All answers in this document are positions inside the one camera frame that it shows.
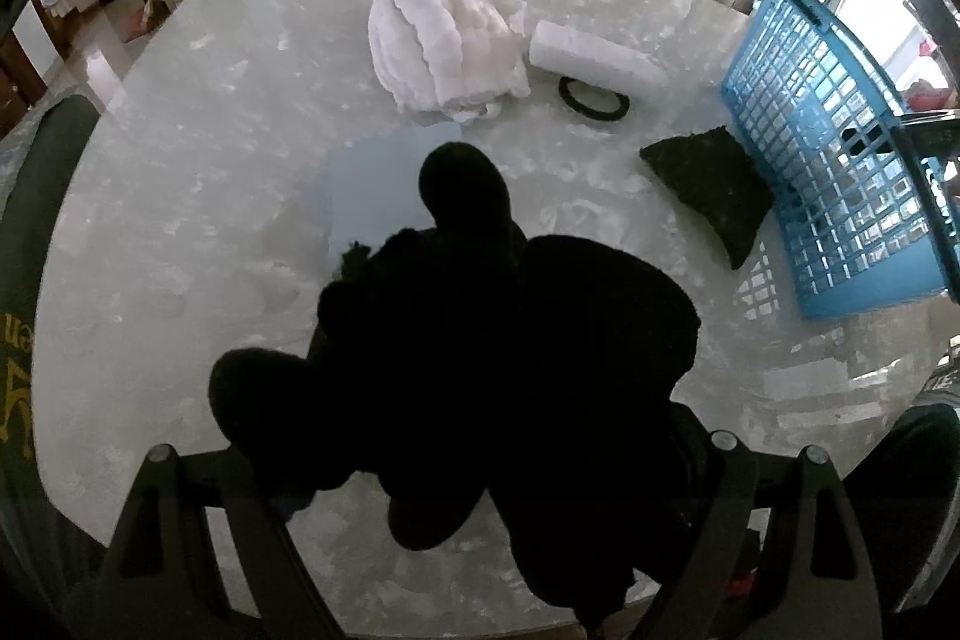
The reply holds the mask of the blue plastic laundry basket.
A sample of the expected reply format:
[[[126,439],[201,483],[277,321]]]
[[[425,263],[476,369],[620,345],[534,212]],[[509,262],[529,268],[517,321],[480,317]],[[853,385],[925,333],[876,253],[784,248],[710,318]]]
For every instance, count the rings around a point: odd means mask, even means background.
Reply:
[[[818,0],[761,0],[721,97],[770,184],[800,312],[841,319],[949,294],[890,138],[893,81]]]

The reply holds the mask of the dark green square cloth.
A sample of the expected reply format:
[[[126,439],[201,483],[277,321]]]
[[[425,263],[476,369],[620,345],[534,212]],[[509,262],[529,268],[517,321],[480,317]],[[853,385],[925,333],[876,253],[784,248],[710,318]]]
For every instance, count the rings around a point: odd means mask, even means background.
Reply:
[[[697,211],[742,268],[775,195],[754,159],[724,127],[672,136],[640,149],[640,159],[675,197]]]

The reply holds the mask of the white towel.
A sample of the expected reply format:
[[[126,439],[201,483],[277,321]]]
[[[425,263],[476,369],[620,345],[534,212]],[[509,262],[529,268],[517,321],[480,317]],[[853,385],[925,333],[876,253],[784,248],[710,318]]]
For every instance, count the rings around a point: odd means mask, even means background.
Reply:
[[[535,26],[529,62],[540,70],[636,99],[669,88],[669,74],[639,50],[546,19]]]

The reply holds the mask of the black plush toy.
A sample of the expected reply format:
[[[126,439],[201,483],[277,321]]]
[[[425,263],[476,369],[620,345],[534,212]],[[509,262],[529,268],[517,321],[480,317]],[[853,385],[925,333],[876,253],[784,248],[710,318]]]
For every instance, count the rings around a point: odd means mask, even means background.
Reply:
[[[418,190],[431,226],[345,253],[308,353],[215,362],[213,417],[285,512],[376,476],[409,551],[489,498],[529,590],[597,633],[636,576],[679,573],[703,507],[713,443],[672,396],[700,315],[635,255],[526,236],[475,146],[431,151]]]

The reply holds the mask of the light blue towel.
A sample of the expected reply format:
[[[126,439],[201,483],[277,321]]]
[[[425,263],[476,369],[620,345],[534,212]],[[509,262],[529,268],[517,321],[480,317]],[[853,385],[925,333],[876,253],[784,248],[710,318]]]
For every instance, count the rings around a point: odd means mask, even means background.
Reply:
[[[418,175],[431,151],[460,138],[454,122],[410,125],[327,156],[327,265],[332,271],[353,244],[376,250],[399,230],[433,225],[420,198]]]

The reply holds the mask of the white ruffled cloth bundle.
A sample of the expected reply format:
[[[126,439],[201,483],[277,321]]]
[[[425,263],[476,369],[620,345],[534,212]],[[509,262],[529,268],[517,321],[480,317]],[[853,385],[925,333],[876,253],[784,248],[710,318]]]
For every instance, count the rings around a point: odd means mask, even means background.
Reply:
[[[530,96],[524,0],[371,0],[368,46],[402,112],[470,124]]]

